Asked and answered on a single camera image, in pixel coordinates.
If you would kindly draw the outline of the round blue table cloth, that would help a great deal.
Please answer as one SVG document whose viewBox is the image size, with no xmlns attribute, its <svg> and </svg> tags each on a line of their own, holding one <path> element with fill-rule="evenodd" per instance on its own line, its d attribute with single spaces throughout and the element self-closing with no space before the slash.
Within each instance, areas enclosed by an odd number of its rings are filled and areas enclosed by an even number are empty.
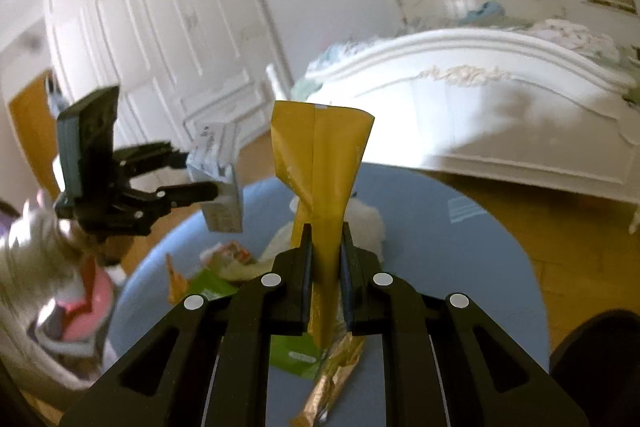
<svg viewBox="0 0 640 427">
<path fill-rule="evenodd" d="M 544 299 L 524 249 L 477 202 L 423 174 L 363 165 L 355 192 L 381 213 L 383 265 L 421 294 L 444 298 L 463 293 L 477 303 L 546 371 L 549 335 Z M 244 188 L 242 234 L 210 233 L 201 211 L 166 235 L 143 259 L 119 296 L 107 339 L 121 357 L 170 310 L 166 254 L 187 276 L 200 254 L 235 239 L 251 254 L 265 250 L 294 213 L 294 194 L 278 178 Z M 385 426 L 381 337 L 369 337 L 323 426 Z M 289 426 L 312 381 L 269 369 L 268 426 Z"/>
</svg>

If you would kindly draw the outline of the white wardrobe doors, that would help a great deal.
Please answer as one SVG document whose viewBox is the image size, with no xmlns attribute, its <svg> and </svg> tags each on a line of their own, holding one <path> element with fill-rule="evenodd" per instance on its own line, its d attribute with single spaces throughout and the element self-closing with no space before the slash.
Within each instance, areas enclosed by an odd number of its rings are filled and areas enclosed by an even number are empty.
<svg viewBox="0 0 640 427">
<path fill-rule="evenodd" d="M 184 147 L 217 121 L 245 143 L 267 131 L 267 69 L 283 57 L 265 0 L 43 0 L 43 11 L 66 98 L 119 87 L 117 145 Z"/>
</svg>

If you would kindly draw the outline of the green snack wrapper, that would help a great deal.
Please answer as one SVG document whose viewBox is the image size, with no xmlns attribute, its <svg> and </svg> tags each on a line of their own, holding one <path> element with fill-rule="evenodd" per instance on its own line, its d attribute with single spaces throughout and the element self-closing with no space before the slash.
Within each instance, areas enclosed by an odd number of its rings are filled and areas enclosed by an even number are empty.
<svg viewBox="0 0 640 427">
<path fill-rule="evenodd" d="M 215 300 L 235 294 L 241 284 L 230 283 L 218 277 L 211 269 L 203 268 L 183 283 L 180 298 L 190 294 L 202 294 Z M 314 344 L 311 335 L 273 335 L 270 346 L 270 364 L 277 369 L 313 381 L 320 367 L 321 350 Z"/>
</svg>

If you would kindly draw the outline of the pink white trash bag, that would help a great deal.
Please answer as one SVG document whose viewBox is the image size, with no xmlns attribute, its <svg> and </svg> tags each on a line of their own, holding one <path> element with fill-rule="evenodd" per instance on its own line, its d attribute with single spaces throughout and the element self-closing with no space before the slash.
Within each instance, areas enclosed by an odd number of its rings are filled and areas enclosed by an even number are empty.
<svg viewBox="0 0 640 427">
<path fill-rule="evenodd" d="M 131 244 L 56 217 L 46 192 L 23 210 L 1 205 L 1 361 L 18 389 L 69 405 L 96 380 L 72 366 L 101 352 L 96 336 L 115 297 L 105 270 Z"/>
</svg>

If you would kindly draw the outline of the white medicine box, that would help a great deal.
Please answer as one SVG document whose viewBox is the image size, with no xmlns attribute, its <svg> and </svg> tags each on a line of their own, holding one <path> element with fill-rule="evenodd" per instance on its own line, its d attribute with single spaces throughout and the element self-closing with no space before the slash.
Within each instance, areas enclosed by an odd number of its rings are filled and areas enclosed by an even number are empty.
<svg viewBox="0 0 640 427">
<path fill-rule="evenodd" d="M 243 192 L 235 173 L 238 135 L 239 127 L 234 122 L 200 124 L 186 158 L 192 182 L 210 182 L 217 187 L 215 198 L 201 202 L 207 228 L 212 232 L 242 231 Z"/>
</svg>

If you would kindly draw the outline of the white carved bed frame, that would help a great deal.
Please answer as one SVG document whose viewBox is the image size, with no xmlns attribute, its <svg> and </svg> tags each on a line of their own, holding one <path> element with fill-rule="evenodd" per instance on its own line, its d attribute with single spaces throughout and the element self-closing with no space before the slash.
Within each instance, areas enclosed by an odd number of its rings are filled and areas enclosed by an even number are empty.
<svg viewBox="0 0 640 427">
<path fill-rule="evenodd" d="M 401 28 L 461 20 L 491 0 L 394 0 Z M 556 0 L 495 0 L 510 17 L 564 18 Z M 416 78 L 422 55 L 395 52 L 329 77 L 305 102 L 359 108 L 373 115 L 364 158 L 370 164 L 464 174 L 637 204 L 639 85 L 609 86 L 588 61 L 561 66 L 548 52 L 521 56 L 526 39 L 498 57 L 514 79 L 463 87 Z M 269 86 L 291 98 L 273 66 Z"/>
</svg>

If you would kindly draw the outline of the light green bedding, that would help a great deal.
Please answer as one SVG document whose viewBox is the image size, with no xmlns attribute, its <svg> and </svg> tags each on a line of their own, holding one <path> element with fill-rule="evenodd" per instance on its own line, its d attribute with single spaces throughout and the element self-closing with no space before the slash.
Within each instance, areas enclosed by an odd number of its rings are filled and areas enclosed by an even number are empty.
<svg viewBox="0 0 640 427">
<path fill-rule="evenodd" d="M 329 77 L 346 72 L 350 66 L 374 57 L 386 61 L 395 52 L 406 57 L 411 50 L 419 52 L 423 65 L 416 78 L 442 80 L 458 86 L 481 86 L 491 81 L 514 79 L 513 69 L 498 52 L 511 51 L 518 37 L 521 56 L 532 56 L 536 50 L 548 52 L 561 66 L 571 61 L 590 63 L 588 70 L 609 86 L 632 89 L 639 84 L 639 62 L 605 34 L 587 26 L 564 20 L 524 20 L 510 17 L 503 5 L 487 1 L 461 20 L 441 20 L 430 26 L 418 17 L 401 28 L 393 38 L 373 37 L 348 39 L 328 46 L 310 62 L 304 77 L 296 80 L 291 90 L 294 101 L 306 101 L 329 82 Z"/>
</svg>

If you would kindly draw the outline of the orange yellow foil bag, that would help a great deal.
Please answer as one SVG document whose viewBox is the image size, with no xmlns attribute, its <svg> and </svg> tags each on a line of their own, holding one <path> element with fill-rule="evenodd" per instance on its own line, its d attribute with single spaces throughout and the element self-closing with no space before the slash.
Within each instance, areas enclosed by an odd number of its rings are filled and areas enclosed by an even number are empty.
<svg viewBox="0 0 640 427">
<path fill-rule="evenodd" d="M 312 273 L 308 333 L 330 347 L 338 303 L 343 222 L 374 117 L 361 109 L 277 101 L 271 144 L 277 177 L 298 198 L 291 244 L 311 226 Z"/>
</svg>

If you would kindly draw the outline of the gold snack bar wrapper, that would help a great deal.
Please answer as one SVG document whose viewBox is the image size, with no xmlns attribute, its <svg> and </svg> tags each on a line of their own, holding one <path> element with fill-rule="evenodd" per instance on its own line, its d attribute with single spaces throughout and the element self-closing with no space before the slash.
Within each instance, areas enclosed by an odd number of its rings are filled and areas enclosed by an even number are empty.
<svg viewBox="0 0 640 427">
<path fill-rule="evenodd" d="M 333 343 L 302 410 L 288 421 L 288 425 L 319 426 L 326 420 L 358 365 L 365 343 L 363 336 L 354 336 L 352 333 Z"/>
</svg>

